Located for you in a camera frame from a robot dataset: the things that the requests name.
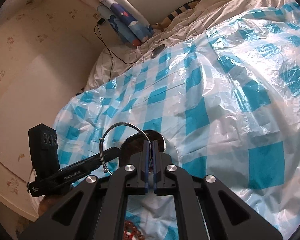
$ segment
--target wrinkled sheet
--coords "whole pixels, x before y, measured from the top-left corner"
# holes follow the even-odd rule
[[[234,16],[72,98],[55,120],[60,166],[98,153],[116,122],[154,129],[174,164],[215,175],[288,239],[300,224],[300,7],[284,1]],[[133,133],[115,128],[105,148]],[[93,174],[104,176],[101,168]],[[172,196],[130,197],[127,219],[146,239],[178,238]]]
[[[136,64],[149,60],[152,50],[159,44],[171,47],[244,11],[268,6],[278,8],[284,3],[285,0],[201,0],[195,8],[186,10],[174,18],[163,32],[155,30],[155,35],[137,49],[125,45],[110,47],[111,51],[126,63],[136,62],[135,64],[127,65],[114,56],[112,66],[112,58],[105,48],[91,70],[85,90],[97,88]]]

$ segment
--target white bedsheet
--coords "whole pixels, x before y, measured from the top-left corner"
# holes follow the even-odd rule
[[[171,47],[246,10],[269,6],[278,8],[283,4],[284,0],[201,0],[194,9],[181,13],[163,32],[157,31],[152,38],[137,49],[131,49],[125,45],[110,48],[125,62],[136,61],[136,63],[127,65],[113,55],[114,63],[110,71],[112,58],[105,48],[91,70],[85,90],[97,88],[135,64],[150,59],[152,50],[159,44]]]

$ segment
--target blue checkered plastic sheet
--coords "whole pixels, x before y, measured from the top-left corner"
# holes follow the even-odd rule
[[[242,13],[72,98],[55,121],[61,167],[122,121],[162,133],[174,164],[215,175],[288,239],[300,224],[300,7]],[[115,128],[105,148],[134,133]],[[126,216],[147,239],[178,239],[172,196],[132,196]]]

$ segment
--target red beads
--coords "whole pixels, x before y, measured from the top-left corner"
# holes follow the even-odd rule
[[[124,222],[124,231],[122,240],[145,240],[145,236],[141,234],[138,228],[131,222]]]

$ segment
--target person's hand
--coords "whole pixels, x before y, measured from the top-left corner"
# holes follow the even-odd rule
[[[43,215],[48,209],[50,209],[55,203],[57,203],[63,196],[62,195],[51,195],[45,196],[39,204],[38,214],[39,217]]]

